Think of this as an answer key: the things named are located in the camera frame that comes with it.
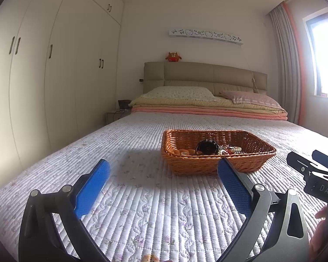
white wall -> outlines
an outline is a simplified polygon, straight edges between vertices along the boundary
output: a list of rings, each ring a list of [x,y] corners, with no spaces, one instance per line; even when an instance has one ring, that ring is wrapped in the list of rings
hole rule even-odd
[[[244,44],[169,37],[172,27],[192,27],[232,33]],[[234,5],[208,0],[142,0],[125,3],[119,40],[117,99],[142,93],[143,65],[165,61],[177,51],[182,61],[219,64],[268,74],[269,95],[278,99],[278,65],[269,17]]]
[[[295,20],[305,61],[306,99],[303,126],[328,137],[328,98],[315,96],[315,78],[310,42],[303,18],[328,7],[324,0],[289,0],[289,9]]]

window frame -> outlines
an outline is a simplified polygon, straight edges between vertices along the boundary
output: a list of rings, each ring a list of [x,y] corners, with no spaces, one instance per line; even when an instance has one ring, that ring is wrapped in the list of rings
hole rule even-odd
[[[314,18],[311,18],[305,22],[307,31],[310,36],[310,42],[311,42],[311,45],[313,48],[313,58],[314,58],[313,62],[316,65],[316,82],[317,82],[316,95],[318,95],[318,96],[323,96],[322,95],[322,82],[321,82],[321,71],[319,70],[318,63],[316,61],[316,44],[315,44],[315,39],[314,39],[312,29],[314,26],[316,26],[320,23],[323,23],[323,22],[327,22],[327,21],[328,21],[328,12],[318,15]]]

pillow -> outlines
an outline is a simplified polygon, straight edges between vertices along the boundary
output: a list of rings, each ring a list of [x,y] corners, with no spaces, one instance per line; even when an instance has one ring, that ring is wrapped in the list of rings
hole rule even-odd
[[[201,86],[160,86],[145,93],[141,97],[218,101],[207,88]]]
[[[278,102],[275,101],[273,98],[259,93],[225,90],[219,94],[228,100],[232,100],[234,104],[250,103],[250,104],[257,104],[265,107],[275,107],[275,108],[282,109],[282,107],[278,104]]]

human hand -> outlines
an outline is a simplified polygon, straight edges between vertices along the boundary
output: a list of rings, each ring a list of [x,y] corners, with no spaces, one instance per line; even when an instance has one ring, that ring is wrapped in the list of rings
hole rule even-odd
[[[327,214],[327,206],[324,206],[316,215],[316,219],[325,218]],[[318,251],[322,246],[322,239],[323,239],[323,233],[324,233],[324,223],[326,220],[321,220],[316,230],[313,234],[313,237],[310,240],[310,260],[313,261],[316,256],[318,255]]]

basket rim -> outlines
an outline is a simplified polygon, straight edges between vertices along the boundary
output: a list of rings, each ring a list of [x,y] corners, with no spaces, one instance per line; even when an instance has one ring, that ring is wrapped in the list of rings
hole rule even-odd
[[[260,140],[261,142],[265,143],[267,146],[269,146],[271,148],[270,151],[266,151],[266,152],[259,152],[259,153],[244,153],[244,154],[237,154],[237,155],[176,155],[173,154],[171,152],[169,152],[164,146],[163,143],[165,142],[166,138],[169,136],[169,133],[172,131],[180,131],[180,132],[243,132],[243,133],[247,133],[253,137],[256,137],[258,140]],[[167,155],[170,157],[178,157],[178,158],[187,158],[187,159],[216,159],[216,158],[223,158],[223,157],[227,157],[227,158],[231,158],[231,157],[254,157],[254,156],[262,156],[262,155],[276,155],[277,153],[277,149],[275,147],[273,147],[272,145],[270,145],[268,142],[264,141],[263,139],[259,138],[258,136],[254,135],[253,133],[250,133],[248,131],[245,130],[190,130],[190,129],[167,129],[163,132],[163,139],[162,139],[162,147],[161,147],[161,152],[163,155]]]

